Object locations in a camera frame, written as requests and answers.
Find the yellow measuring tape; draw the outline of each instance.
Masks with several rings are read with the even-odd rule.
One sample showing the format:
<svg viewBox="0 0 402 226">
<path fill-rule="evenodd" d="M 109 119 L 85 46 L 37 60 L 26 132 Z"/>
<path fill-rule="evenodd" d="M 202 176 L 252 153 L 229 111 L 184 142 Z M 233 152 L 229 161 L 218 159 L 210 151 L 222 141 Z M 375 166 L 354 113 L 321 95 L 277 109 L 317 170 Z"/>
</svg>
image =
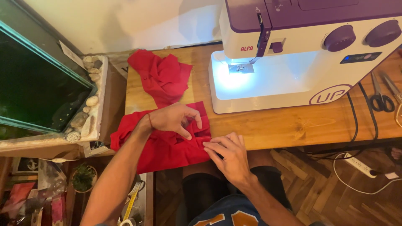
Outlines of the yellow measuring tape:
<svg viewBox="0 0 402 226">
<path fill-rule="evenodd" d="M 130 199 L 130 202 L 128 203 L 127 210 L 126 210 L 126 213 L 124 214 L 124 218 L 122 221 L 125 221 L 128 219 L 131 209 L 133 208 L 134 200 L 135 200 L 135 197 L 137 196 L 140 185 L 141 185 L 141 182 L 135 183 L 133 190 L 129 193 L 129 195 L 132 193 L 131 199 Z"/>
</svg>

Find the dark shorts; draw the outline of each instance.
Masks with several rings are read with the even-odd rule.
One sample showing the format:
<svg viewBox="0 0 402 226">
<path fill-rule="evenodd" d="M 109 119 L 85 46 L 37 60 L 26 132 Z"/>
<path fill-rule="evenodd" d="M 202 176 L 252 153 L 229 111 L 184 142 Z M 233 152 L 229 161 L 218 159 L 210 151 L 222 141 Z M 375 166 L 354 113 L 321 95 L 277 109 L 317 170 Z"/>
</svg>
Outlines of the dark shorts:
<svg viewBox="0 0 402 226">
<path fill-rule="evenodd" d="M 281 172 L 273 166 L 257 166 L 250 171 L 262 186 L 285 208 L 291 210 L 281 180 Z M 183 193 L 187 209 L 187 221 L 200 215 L 221 198 L 230 195 L 228 182 L 211 174 L 195 173 L 183 179 Z"/>
</svg>

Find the power strip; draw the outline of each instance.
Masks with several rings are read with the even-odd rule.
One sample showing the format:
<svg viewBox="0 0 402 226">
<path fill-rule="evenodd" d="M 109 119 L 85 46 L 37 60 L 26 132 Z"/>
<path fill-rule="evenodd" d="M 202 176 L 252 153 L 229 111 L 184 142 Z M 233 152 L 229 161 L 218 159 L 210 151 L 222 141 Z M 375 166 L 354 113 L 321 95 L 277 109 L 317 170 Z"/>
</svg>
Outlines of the power strip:
<svg viewBox="0 0 402 226">
<path fill-rule="evenodd" d="M 352 156 L 349 153 L 345 154 L 345 158 Z M 358 169 L 359 171 L 361 171 L 362 173 L 366 174 L 368 177 L 371 178 L 376 178 L 377 175 L 373 176 L 370 174 L 371 168 L 368 167 L 366 164 L 362 163 L 360 160 L 358 160 L 357 158 L 353 157 L 353 158 L 348 158 L 345 159 L 345 161 L 347 163 L 349 163 L 351 166 L 355 167 L 356 169 Z"/>
</svg>

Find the wooden tabletop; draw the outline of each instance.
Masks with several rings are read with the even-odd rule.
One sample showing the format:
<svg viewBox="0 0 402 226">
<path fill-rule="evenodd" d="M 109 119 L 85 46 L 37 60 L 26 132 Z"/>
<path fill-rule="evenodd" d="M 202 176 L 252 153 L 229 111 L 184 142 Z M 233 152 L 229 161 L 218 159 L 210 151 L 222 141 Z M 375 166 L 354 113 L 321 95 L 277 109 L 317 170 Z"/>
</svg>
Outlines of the wooden tabletop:
<svg viewBox="0 0 402 226">
<path fill-rule="evenodd" d="M 215 114 L 209 89 L 208 65 L 212 52 L 219 50 L 223 50 L 222 45 L 154 51 L 160 57 L 166 57 L 171 53 L 179 62 L 193 65 L 188 82 L 189 88 L 180 102 L 184 104 L 204 102 L 212 137 L 234 131 L 244 136 L 248 150 L 348 142 L 353 137 L 355 122 L 346 95 L 332 103 L 322 105 Z M 402 65 L 402 59 L 394 53 L 375 71 L 383 70 L 388 73 L 402 90 L 402 73 L 399 65 Z M 397 107 L 398 103 L 380 78 L 378 82 L 383 94 L 391 97 Z M 374 93 L 371 77 L 366 76 L 361 83 L 370 97 Z M 356 141 L 371 140 L 375 134 L 374 126 L 363 94 L 358 85 L 349 93 L 359 122 Z M 130 67 L 125 113 L 131 114 L 134 111 L 155 108 L 153 98 L 142 88 L 138 73 Z M 394 121 L 394 114 L 395 112 L 374 112 L 379 127 L 379 139 L 402 137 L 402 128 Z"/>
</svg>

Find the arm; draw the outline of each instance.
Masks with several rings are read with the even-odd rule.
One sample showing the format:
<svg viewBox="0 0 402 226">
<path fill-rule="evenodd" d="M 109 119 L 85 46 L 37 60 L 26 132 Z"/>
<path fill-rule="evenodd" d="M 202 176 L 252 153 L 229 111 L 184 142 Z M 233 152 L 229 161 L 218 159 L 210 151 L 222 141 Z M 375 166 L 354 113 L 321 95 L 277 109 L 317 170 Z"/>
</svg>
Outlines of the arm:
<svg viewBox="0 0 402 226">
<path fill-rule="evenodd" d="M 247 150 L 242 136 L 231 133 L 204 142 L 204 150 L 230 183 L 237 187 L 254 205 L 261 219 L 270 226 L 303 224 L 280 204 L 250 172 Z"/>
<path fill-rule="evenodd" d="M 179 103 L 153 111 L 138 122 L 130 137 L 99 177 L 89 197 L 81 226 L 100 223 L 116 225 L 134 181 L 139 157 L 152 130 L 175 131 L 191 140 L 191 134 L 183 128 L 188 123 L 186 117 L 195 118 L 198 128 L 201 129 L 199 112 Z"/>
</svg>

